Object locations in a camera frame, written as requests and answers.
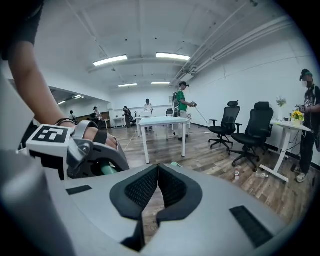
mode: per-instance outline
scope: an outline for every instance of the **wooden floor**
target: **wooden floor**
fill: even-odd
[[[295,177],[298,174],[291,172],[293,163],[297,161],[291,158],[285,160],[279,173],[289,179],[289,183],[286,183],[272,175],[269,175],[266,179],[255,177],[251,164],[242,159],[237,162],[241,166],[239,170],[240,179],[235,181],[235,168],[232,167],[231,163],[239,155],[231,153],[228,156],[223,145],[216,145],[213,149],[210,149],[208,139],[217,138],[215,134],[211,132],[205,133],[209,130],[191,125],[191,129],[187,129],[189,138],[186,142],[185,157],[182,157],[182,143],[178,141],[178,137],[173,135],[171,129],[169,129],[169,140],[166,140],[165,129],[166,127],[158,126],[153,131],[148,130],[146,133],[151,164],[177,162],[186,169],[227,180],[270,207],[287,224],[298,220],[306,213],[316,187],[318,187],[319,173],[316,170],[311,169],[307,179],[299,184],[295,181]],[[146,164],[143,140],[142,137],[138,137],[135,126],[130,129],[109,129],[108,132],[119,140],[130,168]],[[242,145],[235,142],[233,149],[241,150]],[[273,168],[278,160],[278,155],[273,153],[262,155],[261,153],[261,151],[258,152],[260,155],[259,164]],[[146,242],[150,241],[158,229],[156,215],[162,209],[164,209],[164,201],[158,187],[143,212]]]

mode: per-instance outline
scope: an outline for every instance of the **black pants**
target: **black pants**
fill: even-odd
[[[302,131],[300,144],[300,169],[307,174],[314,154],[315,135],[310,131]]]

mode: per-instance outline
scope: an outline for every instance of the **ceiling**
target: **ceiling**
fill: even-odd
[[[271,0],[48,0],[36,39],[40,65],[99,90],[163,86],[248,32],[284,15]],[[156,58],[157,52],[192,57]],[[93,62],[127,55],[95,67]]]

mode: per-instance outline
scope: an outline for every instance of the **green shirt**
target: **green shirt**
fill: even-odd
[[[184,94],[184,92],[182,90],[178,90],[178,92],[176,93],[176,99],[179,102],[179,107],[178,107],[179,110],[187,111],[187,105],[185,105],[185,104],[180,102],[181,100],[186,101],[185,94]]]

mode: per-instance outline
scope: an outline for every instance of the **ceiling beam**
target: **ceiling beam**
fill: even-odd
[[[104,70],[110,67],[114,67],[116,69],[116,67],[119,66],[130,66],[130,65],[142,65],[142,64],[167,64],[167,65],[172,65],[172,66],[177,66],[177,67],[183,67],[185,64],[185,61],[177,61],[177,60],[172,60],[172,59],[167,59],[167,58],[155,58],[155,57],[145,57],[145,58],[141,58],[141,57],[136,57],[136,58],[131,58],[128,60],[123,60],[123,61],[119,61],[119,62],[114,62],[113,65],[111,65],[111,63],[107,63],[101,66],[92,66],[87,68],[87,72],[89,74],[100,71],[100,70]]]

